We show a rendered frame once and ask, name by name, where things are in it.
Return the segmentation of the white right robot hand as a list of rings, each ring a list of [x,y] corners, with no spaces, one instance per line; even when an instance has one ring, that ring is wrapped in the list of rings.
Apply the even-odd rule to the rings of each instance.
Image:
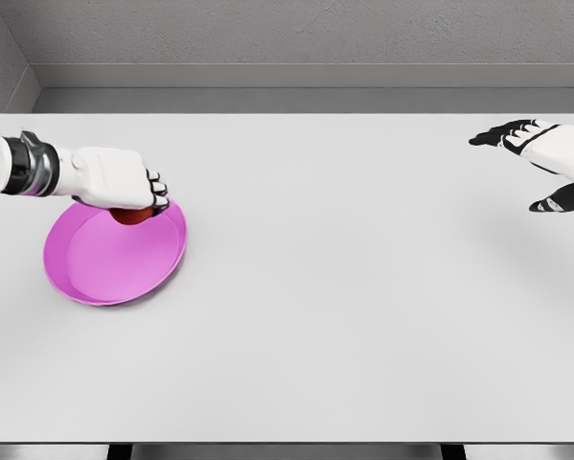
[[[469,140],[472,146],[507,150],[533,166],[560,175],[569,183],[551,195],[532,203],[532,213],[574,212],[574,126],[521,119],[493,126]]]

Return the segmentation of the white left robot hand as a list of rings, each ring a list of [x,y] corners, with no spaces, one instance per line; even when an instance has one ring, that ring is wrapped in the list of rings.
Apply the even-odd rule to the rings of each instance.
[[[153,216],[170,207],[167,185],[135,150],[83,148],[73,153],[71,163],[74,182],[70,195],[83,204],[106,210],[150,208]]]

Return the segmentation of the red apple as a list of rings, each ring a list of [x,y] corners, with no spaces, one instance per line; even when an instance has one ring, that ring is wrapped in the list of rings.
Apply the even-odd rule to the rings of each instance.
[[[140,210],[112,208],[108,212],[115,221],[122,225],[137,225],[152,218],[154,215],[154,210],[151,207]]]

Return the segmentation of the pink round plate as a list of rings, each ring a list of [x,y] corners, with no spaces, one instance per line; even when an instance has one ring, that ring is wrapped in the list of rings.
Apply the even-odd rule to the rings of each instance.
[[[92,306],[126,303],[167,280],[184,255],[187,238],[187,221],[176,202],[135,225],[75,203],[48,233],[44,270],[53,287],[71,300]]]

